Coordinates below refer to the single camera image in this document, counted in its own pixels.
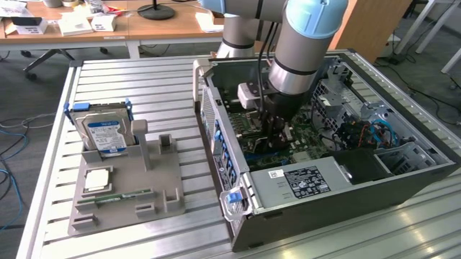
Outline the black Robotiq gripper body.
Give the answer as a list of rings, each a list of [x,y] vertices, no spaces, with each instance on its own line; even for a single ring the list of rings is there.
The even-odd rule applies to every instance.
[[[276,92],[264,96],[264,110],[284,121],[292,119],[304,103],[304,94],[287,95]]]

